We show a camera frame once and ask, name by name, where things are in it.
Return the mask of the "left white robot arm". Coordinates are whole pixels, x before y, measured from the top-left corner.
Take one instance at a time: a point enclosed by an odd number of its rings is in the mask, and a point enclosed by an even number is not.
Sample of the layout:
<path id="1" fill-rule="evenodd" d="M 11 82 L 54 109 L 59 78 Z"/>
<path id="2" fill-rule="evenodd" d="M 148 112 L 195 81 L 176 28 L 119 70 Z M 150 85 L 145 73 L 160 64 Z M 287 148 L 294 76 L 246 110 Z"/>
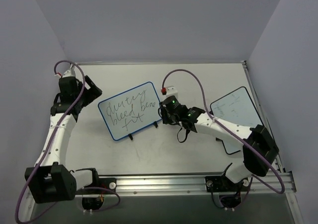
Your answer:
<path id="1" fill-rule="evenodd" d="M 74 76 L 59 79 L 60 92 L 50 109 L 50 128 L 42 150 L 45 157 L 39 157 L 36 161 L 39 167 L 28 167 L 24 175 L 37 204 L 73 200 L 82 188 L 89 194 L 100 189 L 95 168 L 75 171 L 66 168 L 69 140 L 79 114 L 102 94 L 89 76 L 84 78 L 88 88 Z"/>

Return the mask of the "blue framed whiteboard with writing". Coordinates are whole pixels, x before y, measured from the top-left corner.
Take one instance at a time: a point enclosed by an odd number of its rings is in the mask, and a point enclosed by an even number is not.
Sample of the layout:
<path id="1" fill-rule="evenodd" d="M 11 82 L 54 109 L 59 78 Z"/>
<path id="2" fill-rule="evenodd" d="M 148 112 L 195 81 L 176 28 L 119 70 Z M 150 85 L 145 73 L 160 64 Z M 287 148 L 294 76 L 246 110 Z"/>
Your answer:
<path id="1" fill-rule="evenodd" d="M 114 141 L 134 134 L 161 120 L 159 96 L 151 81 L 98 103 L 98 110 Z"/>

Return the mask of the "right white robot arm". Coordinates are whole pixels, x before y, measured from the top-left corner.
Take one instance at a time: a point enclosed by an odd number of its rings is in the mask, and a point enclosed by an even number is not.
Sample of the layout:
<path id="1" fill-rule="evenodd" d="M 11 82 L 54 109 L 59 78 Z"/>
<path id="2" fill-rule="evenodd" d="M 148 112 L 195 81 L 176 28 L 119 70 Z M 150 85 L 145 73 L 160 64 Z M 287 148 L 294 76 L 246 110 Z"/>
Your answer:
<path id="1" fill-rule="evenodd" d="M 229 164 L 220 179 L 225 190 L 233 190 L 252 175 L 266 176 L 278 155 L 279 149 L 263 125 L 253 128 L 212 117 L 201 108 L 180 104 L 174 95 L 159 104 L 159 113 L 164 124 L 179 125 L 187 133 L 211 135 L 242 151 L 243 160 Z"/>

